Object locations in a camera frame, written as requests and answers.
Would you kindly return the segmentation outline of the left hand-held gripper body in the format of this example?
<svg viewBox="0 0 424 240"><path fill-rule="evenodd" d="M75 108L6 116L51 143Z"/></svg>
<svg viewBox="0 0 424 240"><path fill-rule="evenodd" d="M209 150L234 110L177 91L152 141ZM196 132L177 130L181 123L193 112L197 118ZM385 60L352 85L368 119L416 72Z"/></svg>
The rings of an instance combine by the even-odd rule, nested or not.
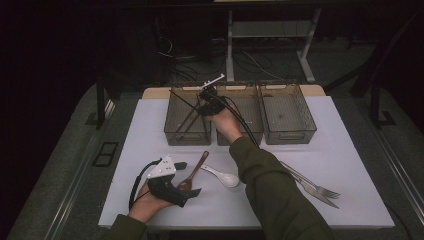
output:
<svg viewBox="0 0 424 240"><path fill-rule="evenodd" d="M148 173L148 187L153 196L165 200L173 205L183 207L187 200L187 192L179 190L172 184L178 170L170 155L164 156L159 163Z"/></svg>

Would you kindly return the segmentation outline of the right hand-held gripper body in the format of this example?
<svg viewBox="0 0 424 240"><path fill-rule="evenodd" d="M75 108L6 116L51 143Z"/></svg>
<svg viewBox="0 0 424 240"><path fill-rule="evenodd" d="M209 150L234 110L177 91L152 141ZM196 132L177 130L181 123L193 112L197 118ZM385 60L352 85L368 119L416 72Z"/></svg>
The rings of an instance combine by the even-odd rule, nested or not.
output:
<svg viewBox="0 0 424 240"><path fill-rule="evenodd" d="M217 90L213 86L213 83L223 79L224 77L225 75L221 74L216 79L209 80L200 87L201 91L205 91L207 94L207 100L204 100L205 104L203 105L207 111L206 116L218 114L225 108L222 98L217 95Z"/></svg>

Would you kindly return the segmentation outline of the brown wooden spoon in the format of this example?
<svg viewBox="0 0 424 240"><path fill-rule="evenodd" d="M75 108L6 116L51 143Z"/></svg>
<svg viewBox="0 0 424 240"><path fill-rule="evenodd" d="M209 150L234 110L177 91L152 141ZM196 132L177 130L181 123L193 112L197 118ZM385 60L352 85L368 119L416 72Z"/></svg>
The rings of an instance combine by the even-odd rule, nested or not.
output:
<svg viewBox="0 0 424 240"><path fill-rule="evenodd" d="M209 156L209 152L204 151L201 158L199 159L196 166L194 167L193 171L191 172L191 174L185 180L183 180L182 182L178 184L177 188L179 190L182 190L184 192L189 192L192 190L194 176L196 175L198 170L201 168L202 164L206 161L208 156Z"/></svg>

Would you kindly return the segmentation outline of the transparent grey plastic bin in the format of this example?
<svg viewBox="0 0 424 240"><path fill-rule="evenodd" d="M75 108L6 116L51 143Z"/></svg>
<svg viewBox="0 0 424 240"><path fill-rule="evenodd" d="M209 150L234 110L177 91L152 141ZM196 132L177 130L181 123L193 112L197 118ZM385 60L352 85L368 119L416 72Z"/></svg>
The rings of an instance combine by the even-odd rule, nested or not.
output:
<svg viewBox="0 0 424 240"><path fill-rule="evenodd" d="M197 87L173 86L170 90L172 89L196 91L198 97L201 92ZM178 125L182 123L190 111L191 109L172 107L169 98L164 133L170 146L207 146L211 144L211 124L201 115L188 132L176 132Z"/></svg>
<svg viewBox="0 0 424 240"><path fill-rule="evenodd" d="M268 145L309 144L317 127L299 85L261 85L260 106Z"/></svg>
<svg viewBox="0 0 424 240"><path fill-rule="evenodd" d="M238 108L238 112L249 127L251 135L260 144L264 130L257 87L254 84L218 86L217 92L219 96L226 96L227 102Z"/></svg>

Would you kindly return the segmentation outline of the white ceramic spoon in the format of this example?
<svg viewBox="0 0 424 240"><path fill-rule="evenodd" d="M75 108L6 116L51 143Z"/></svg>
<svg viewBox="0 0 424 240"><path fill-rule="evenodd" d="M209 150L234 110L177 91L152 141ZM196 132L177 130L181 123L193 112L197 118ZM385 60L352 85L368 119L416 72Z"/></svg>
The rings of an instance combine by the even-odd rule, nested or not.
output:
<svg viewBox="0 0 424 240"><path fill-rule="evenodd" d="M227 188L234 188L239 184L239 178L234 174L223 173L207 165L202 165L201 169L215 175L216 178Z"/></svg>

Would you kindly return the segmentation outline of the metal fork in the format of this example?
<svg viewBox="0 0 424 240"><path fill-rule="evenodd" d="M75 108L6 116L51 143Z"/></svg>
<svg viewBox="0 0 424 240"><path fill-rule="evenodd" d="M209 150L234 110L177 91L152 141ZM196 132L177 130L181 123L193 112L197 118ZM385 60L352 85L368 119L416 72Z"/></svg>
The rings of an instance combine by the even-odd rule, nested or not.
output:
<svg viewBox="0 0 424 240"><path fill-rule="evenodd" d="M322 187L320 185L316 185L313 181L296 171L294 168L290 167L288 164L281 161L281 164L287 168L292 174L294 174L296 177L306 181L309 185L311 185L315 190L317 190L321 195L325 197L329 197L332 199L338 199L340 197L340 194L334 191L331 191L325 187Z"/></svg>

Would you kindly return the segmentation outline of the person's left hand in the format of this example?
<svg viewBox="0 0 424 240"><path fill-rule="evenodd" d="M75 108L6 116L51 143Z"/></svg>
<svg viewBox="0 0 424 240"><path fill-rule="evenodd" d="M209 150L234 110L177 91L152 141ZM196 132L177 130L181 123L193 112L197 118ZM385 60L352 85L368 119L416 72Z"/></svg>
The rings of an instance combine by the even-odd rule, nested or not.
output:
<svg viewBox="0 0 424 240"><path fill-rule="evenodd" d="M162 209L170 206L171 203L153 196L148 185L144 184L138 193L137 200L129 210L128 216L137 221L147 223Z"/></svg>

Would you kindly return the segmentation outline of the black metal stand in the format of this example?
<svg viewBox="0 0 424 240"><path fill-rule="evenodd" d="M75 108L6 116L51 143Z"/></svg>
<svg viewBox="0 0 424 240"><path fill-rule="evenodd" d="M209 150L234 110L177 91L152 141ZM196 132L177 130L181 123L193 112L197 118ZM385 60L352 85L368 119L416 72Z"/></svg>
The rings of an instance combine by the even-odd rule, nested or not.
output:
<svg viewBox="0 0 424 240"><path fill-rule="evenodd" d="M394 126L396 122L388 111L380 110L381 87L378 83L371 85L370 119L377 129L383 126Z"/></svg>

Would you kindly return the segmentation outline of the white metal desk frame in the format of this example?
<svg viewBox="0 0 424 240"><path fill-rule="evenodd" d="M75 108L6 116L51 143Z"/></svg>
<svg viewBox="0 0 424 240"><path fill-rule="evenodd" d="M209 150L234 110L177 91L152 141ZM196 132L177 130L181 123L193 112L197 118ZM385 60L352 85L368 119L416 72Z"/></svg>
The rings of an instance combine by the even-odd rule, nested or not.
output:
<svg viewBox="0 0 424 240"><path fill-rule="evenodd" d="M296 52L303 74L308 83L315 83L313 71L308 63L315 30L318 26L322 9L316 8L310 20L279 20L279 21L235 21L233 12L228 12L227 24L227 55L226 77L234 81L233 40L241 38L303 38L301 50Z"/></svg>

